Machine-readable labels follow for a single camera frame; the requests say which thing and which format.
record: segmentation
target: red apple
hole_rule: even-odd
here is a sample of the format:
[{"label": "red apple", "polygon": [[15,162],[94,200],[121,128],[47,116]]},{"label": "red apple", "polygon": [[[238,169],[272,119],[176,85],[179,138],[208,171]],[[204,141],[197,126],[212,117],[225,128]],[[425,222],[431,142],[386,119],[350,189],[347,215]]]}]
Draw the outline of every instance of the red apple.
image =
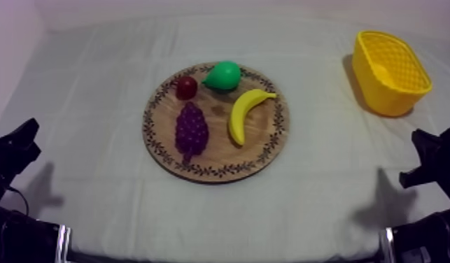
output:
[{"label": "red apple", "polygon": [[183,76],[174,81],[176,86],[176,97],[180,100],[193,98],[197,93],[197,81],[190,76]]}]

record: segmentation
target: white tablecloth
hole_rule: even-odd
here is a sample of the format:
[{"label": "white tablecloth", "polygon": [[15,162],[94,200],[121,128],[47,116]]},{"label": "white tablecloth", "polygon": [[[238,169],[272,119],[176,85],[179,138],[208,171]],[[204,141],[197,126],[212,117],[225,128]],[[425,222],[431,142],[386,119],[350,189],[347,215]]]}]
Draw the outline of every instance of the white tablecloth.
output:
[{"label": "white tablecloth", "polygon": [[[35,117],[39,159],[16,178],[31,215],[73,227],[74,248],[182,262],[362,257],[377,231],[450,208],[436,184],[402,190],[419,165],[416,128],[450,127],[450,43],[384,29],[415,49],[433,91],[403,118],[364,111],[350,54],[356,24],[298,16],[203,15],[101,24],[49,35],[0,123]],[[290,136],[264,171],[229,185],[176,178],[148,154],[142,114],[168,76],[230,59],[281,89]],[[23,210],[17,196],[8,207]]]}]

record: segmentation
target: yellow banana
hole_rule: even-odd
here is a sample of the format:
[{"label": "yellow banana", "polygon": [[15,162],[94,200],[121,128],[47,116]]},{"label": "yellow banana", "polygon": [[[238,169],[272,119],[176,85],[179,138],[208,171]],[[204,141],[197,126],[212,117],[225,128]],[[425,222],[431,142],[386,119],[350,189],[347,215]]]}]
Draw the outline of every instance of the yellow banana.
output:
[{"label": "yellow banana", "polygon": [[254,106],[260,104],[265,99],[276,98],[277,94],[268,93],[264,90],[254,89],[244,92],[234,103],[231,110],[228,128],[231,137],[239,144],[244,144],[244,120],[246,115]]}]

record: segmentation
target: yellow basket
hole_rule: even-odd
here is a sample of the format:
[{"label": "yellow basket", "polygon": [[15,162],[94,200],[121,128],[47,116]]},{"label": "yellow basket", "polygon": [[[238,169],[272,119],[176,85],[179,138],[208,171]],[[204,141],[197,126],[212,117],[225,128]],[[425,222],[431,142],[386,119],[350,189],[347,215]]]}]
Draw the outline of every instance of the yellow basket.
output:
[{"label": "yellow basket", "polygon": [[382,115],[407,113],[432,89],[412,49],[401,39],[383,32],[357,34],[352,67],[367,105]]}]

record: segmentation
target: wooden plate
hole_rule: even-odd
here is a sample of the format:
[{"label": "wooden plate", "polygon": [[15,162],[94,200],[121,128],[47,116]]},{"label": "wooden plate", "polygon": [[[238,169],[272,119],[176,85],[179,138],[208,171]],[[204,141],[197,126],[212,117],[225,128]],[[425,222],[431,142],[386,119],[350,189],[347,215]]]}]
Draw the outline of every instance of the wooden plate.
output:
[{"label": "wooden plate", "polygon": [[[166,79],[154,92],[143,116],[143,139],[153,158],[172,174],[196,183],[230,183],[244,179],[266,167],[282,150],[289,127],[288,107],[280,90],[265,76],[245,66],[241,82],[229,94],[216,94],[205,88],[202,80],[216,63],[204,63],[183,69]],[[172,82],[192,76],[198,83],[191,100],[202,109],[209,126],[209,142],[201,155],[189,164],[175,147],[176,118],[186,101],[176,98]],[[246,142],[236,147],[227,122],[233,103],[247,90],[261,89],[278,94],[249,111],[245,120]]]}]

